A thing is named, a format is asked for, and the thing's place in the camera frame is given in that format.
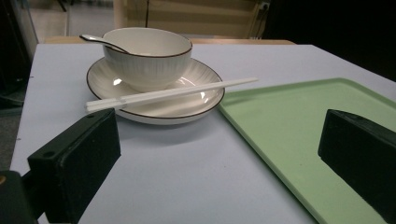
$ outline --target chopsticks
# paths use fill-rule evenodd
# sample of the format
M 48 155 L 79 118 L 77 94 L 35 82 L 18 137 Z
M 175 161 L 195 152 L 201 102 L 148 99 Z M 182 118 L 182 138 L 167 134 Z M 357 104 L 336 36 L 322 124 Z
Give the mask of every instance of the chopsticks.
M 104 100 L 90 101 L 86 104 L 87 113 L 93 113 L 99 110 L 115 108 L 123 109 L 127 106 L 132 105 L 145 105 L 155 103 L 163 100 L 173 99 L 178 96 L 189 95 L 201 91 L 211 91 L 215 89 L 245 84 L 249 82 L 257 81 L 255 77 L 243 78 L 231 81 L 221 81 L 200 86 L 178 88 L 164 91 L 151 91 L 135 95 L 121 96 L 117 98 L 110 98 Z

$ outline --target floor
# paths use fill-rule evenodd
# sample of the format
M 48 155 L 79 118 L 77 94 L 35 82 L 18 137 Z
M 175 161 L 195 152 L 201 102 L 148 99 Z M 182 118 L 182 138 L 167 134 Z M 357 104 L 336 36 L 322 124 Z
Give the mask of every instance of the floor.
M 66 12 L 57 0 L 27 0 L 38 43 L 56 35 L 103 35 L 114 29 L 112 0 L 75 0 L 73 6 L 64 1 Z M 11 164 L 18 139 L 22 104 L 26 86 L 0 98 L 0 170 Z

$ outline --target spoon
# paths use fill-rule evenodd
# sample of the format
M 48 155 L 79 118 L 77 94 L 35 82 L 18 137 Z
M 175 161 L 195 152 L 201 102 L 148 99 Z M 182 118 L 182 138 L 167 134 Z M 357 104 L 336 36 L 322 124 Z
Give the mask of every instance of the spoon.
M 79 37 L 81 39 L 85 40 L 85 41 L 102 44 L 102 45 L 105 45 L 105 46 L 108 46 L 108 47 L 111 47 L 111 48 L 119 49 L 122 52 L 130 54 L 130 52 L 128 50 L 123 49 L 122 47 L 117 46 L 116 44 L 114 44 L 114 43 L 112 43 L 112 42 L 110 42 L 108 40 L 105 40 L 102 37 L 94 36 L 94 35 L 80 35 Z

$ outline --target green tray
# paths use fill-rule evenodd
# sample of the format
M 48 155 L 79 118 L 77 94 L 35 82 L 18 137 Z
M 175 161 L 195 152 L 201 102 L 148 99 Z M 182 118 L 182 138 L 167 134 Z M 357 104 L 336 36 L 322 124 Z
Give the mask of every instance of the green tray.
M 318 156 L 326 111 L 343 110 L 396 131 L 396 103 L 335 78 L 227 92 L 220 110 L 321 223 L 385 223 Z

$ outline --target plate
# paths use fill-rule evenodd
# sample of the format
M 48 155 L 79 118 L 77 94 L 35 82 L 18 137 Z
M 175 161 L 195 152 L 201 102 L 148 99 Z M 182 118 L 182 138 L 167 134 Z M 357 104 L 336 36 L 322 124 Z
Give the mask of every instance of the plate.
M 221 81 L 220 76 L 210 67 L 195 59 L 191 62 L 183 76 L 167 89 L 184 88 Z M 123 82 L 108 66 L 105 58 L 95 62 L 87 73 L 87 84 L 91 92 L 99 99 L 139 94 Z M 224 96 L 224 89 L 202 91 L 199 93 L 177 97 L 158 103 L 126 107 L 117 114 L 134 121 L 171 125 L 191 122 L 207 115 Z

